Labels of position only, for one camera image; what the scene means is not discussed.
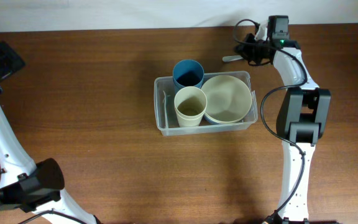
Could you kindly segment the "white plastic fork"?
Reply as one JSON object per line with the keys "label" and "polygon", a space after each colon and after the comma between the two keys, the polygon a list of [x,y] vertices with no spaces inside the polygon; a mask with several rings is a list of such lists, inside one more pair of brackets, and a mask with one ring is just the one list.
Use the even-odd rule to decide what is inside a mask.
{"label": "white plastic fork", "polygon": [[241,57],[240,55],[232,55],[232,56],[225,56],[222,58],[223,62],[233,62],[236,60],[243,60],[244,58]]}

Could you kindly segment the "cream bowl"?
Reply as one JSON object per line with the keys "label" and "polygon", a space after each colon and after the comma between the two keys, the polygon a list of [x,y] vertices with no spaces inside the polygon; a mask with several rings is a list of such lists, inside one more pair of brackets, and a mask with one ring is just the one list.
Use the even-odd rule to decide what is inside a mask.
{"label": "cream bowl", "polygon": [[235,121],[246,117],[251,107],[207,107],[205,114],[219,121]]}
{"label": "cream bowl", "polygon": [[234,76],[218,75],[210,78],[201,87],[201,90],[207,97],[207,107],[252,106],[252,95],[249,87]]}

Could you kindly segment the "blue cup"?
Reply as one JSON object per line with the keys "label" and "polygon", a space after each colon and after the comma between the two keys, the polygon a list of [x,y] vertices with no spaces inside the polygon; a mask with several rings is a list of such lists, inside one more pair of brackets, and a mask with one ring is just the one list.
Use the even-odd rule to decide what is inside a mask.
{"label": "blue cup", "polygon": [[201,88],[202,85],[203,85],[203,80],[201,80],[198,83],[195,83],[194,85],[192,83],[185,83],[184,85],[182,85],[177,80],[173,80],[173,87],[174,87],[175,93],[178,93],[184,87],[193,86],[193,87]]}
{"label": "blue cup", "polygon": [[185,83],[194,85],[201,80],[204,82],[204,68],[195,60],[182,60],[173,68],[173,80],[177,80],[182,85]]}

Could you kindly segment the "blue bowl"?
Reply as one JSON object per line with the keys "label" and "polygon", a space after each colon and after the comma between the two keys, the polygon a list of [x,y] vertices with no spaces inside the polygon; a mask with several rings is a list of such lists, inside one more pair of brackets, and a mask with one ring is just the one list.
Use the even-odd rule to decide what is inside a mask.
{"label": "blue bowl", "polygon": [[235,121],[219,121],[216,120],[210,116],[208,116],[207,114],[204,115],[204,119],[209,123],[209,124],[232,124],[232,123],[238,123],[238,122],[242,122],[244,117],[241,119],[237,119]]}

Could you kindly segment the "cream cup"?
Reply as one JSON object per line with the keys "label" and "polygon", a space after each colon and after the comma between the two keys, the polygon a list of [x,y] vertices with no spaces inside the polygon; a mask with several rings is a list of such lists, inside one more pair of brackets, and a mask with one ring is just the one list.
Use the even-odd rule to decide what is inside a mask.
{"label": "cream cup", "polygon": [[185,119],[198,119],[203,116],[207,105],[205,93],[195,86],[182,88],[174,97],[175,111]]}
{"label": "cream cup", "polygon": [[198,116],[186,116],[186,117],[177,114],[178,124],[179,127],[181,128],[199,126],[202,118],[203,118],[202,114],[199,114]]}

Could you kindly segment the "white plastic spoon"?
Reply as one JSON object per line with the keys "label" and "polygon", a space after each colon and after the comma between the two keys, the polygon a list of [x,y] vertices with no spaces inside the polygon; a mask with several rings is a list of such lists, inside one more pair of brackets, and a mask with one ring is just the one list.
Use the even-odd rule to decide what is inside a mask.
{"label": "white plastic spoon", "polygon": [[167,102],[168,102],[168,95],[165,91],[163,91],[164,100],[163,100],[163,108],[164,108],[164,117],[165,117],[165,128],[169,128],[169,122],[168,122],[168,110],[167,110]]}

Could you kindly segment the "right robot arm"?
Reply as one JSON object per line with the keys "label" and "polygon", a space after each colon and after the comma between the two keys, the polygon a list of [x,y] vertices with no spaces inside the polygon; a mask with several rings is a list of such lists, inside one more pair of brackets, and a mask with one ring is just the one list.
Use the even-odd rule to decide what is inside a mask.
{"label": "right robot arm", "polygon": [[320,88],[309,75],[288,25],[288,16],[269,16],[265,22],[255,22],[255,32],[237,40],[235,48],[249,65],[270,63],[278,71],[283,86],[270,90],[267,96],[286,91],[275,129],[270,130],[283,146],[282,189],[278,208],[264,223],[309,223],[311,160],[324,133],[331,102],[330,91]]}

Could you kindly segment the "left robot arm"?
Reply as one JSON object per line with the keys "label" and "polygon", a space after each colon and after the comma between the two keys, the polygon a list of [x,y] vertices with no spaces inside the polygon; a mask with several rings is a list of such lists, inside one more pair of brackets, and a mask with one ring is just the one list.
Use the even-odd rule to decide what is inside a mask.
{"label": "left robot arm", "polygon": [[[24,65],[6,42],[0,42],[0,82]],[[50,223],[99,223],[66,191],[62,170],[55,159],[36,163],[26,153],[0,105],[0,211],[15,209],[33,213],[26,223],[40,217]]]}

